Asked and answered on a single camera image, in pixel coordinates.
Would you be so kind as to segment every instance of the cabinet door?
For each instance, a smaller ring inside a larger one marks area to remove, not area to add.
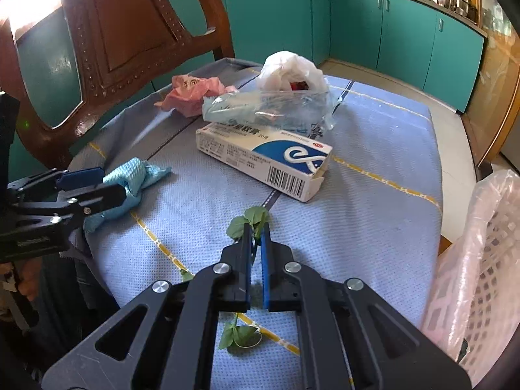
[[[310,0],[313,14],[313,62],[318,66],[330,56],[330,0]]]
[[[313,30],[310,0],[280,0],[277,15],[282,22],[283,49],[311,60]]]
[[[413,0],[384,0],[378,71],[424,88],[437,11]]]
[[[331,57],[375,70],[383,0],[330,0],[330,8]]]
[[[225,2],[237,58],[263,63],[269,55],[283,50],[282,25],[290,16],[284,13],[282,0]]]
[[[179,16],[180,21],[183,22],[184,27],[192,35],[203,35],[206,33],[206,18],[204,17],[204,12],[202,11],[199,0],[169,0],[169,2],[175,10],[175,13],[177,13],[177,16]],[[152,83],[156,89],[160,89],[172,82],[173,75],[188,73],[207,63],[211,63],[214,59],[211,52],[191,58],[172,71],[158,76]]]
[[[475,85],[483,46],[484,38],[477,32],[438,12],[424,92],[464,112]]]

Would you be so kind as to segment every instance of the white plastic bag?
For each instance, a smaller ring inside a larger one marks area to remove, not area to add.
[[[291,91],[291,83],[306,82],[309,91],[328,92],[323,72],[305,57],[290,51],[280,51],[267,57],[256,78],[264,91]]]

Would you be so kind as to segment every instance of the blue logo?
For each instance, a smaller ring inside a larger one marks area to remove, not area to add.
[[[266,142],[253,152],[265,155],[305,174],[315,173],[327,158],[327,154],[294,141]]]

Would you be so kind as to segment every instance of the yellow stripe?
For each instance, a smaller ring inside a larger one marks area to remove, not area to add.
[[[387,179],[381,177],[380,175],[375,175],[374,173],[366,172],[362,168],[355,166],[354,164],[350,164],[350,162],[342,160],[339,157],[336,157],[335,155],[332,155],[332,159],[342,166],[348,167],[351,170],[354,170],[358,173],[361,173],[362,175],[370,177],[373,180],[377,180],[378,182],[383,183],[384,185],[390,186],[391,188],[394,188],[400,192],[403,192],[407,195],[417,196],[418,198],[427,200],[428,202],[431,202],[433,205],[435,205],[437,207],[437,209],[442,213],[442,210],[440,209],[440,204],[432,196],[425,195],[424,193],[414,191],[412,189],[404,188],[404,187],[398,185],[396,182],[387,180]]]
[[[98,147],[95,143],[93,143],[93,142],[89,142],[88,144],[89,144],[89,146],[90,146],[92,149],[94,149],[94,151],[96,151],[96,152],[97,152],[100,156],[102,156],[104,159],[107,158],[107,156],[105,155],[105,153],[103,152],[103,150],[102,150],[100,147]]]
[[[179,270],[185,270],[191,273],[191,271],[176,257],[174,256],[171,251],[163,244],[155,234],[149,229],[149,227],[145,224],[144,221],[135,213],[135,211],[130,211],[130,215],[133,217],[133,219],[139,224],[142,230],[146,233],[146,236],[150,238],[150,240],[155,243],[155,245],[159,248],[159,250],[168,257],[168,259],[179,269]],[[245,322],[248,325],[253,325],[253,327],[257,327],[260,329],[260,332],[270,338],[273,342],[278,343],[280,346],[284,347],[288,351],[292,352],[295,355],[300,355],[300,349],[298,349],[295,345],[289,343],[287,340],[284,340],[280,336],[277,336],[275,333],[273,333],[271,330],[268,330],[267,328],[262,327],[260,324],[258,324],[253,319],[249,318],[246,314],[238,314],[238,317]]]
[[[339,86],[334,86],[334,85],[329,85],[329,88],[340,89],[340,90],[342,90],[342,91],[345,90],[345,88],[341,88],[341,87],[339,87]],[[426,119],[427,121],[429,121],[430,123],[432,122],[428,117],[423,116],[422,114],[416,113],[415,111],[410,110],[410,109],[407,109],[407,108],[405,108],[405,107],[401,107],[400,105],[392,104],[391,102],[388,102],[388,101],[385,101],[385,100],[380,100],[379,98],[371,97],[370,95],[366,95],[366,94],[364,94],[364,93],[355,92],[355,91],[353,91],[352,89],[350,89],[350,90],[348,91],[348,93],[352,93],[352,94],[357,95],[357,96],[359,96],[359,97],[370,98],[371,100],[374,100],[374,101],[377,101],[377,102],[381,102],[381,103],[383,103],[383,104],[389,105],[390,107],[393,107],[393,108],[396,108],[396,109],[399,109],[399,110],[403,110],[403,111],[406,111],[407,113],[414,114],[414,115],[416,115],[416,116],[422,117],[422,118]]]

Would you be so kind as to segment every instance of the white cardboard box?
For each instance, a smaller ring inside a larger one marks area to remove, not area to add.
[[[332,153],[285,130],[220,123],[197,130],[197,149],[302,202],[318,192]]]

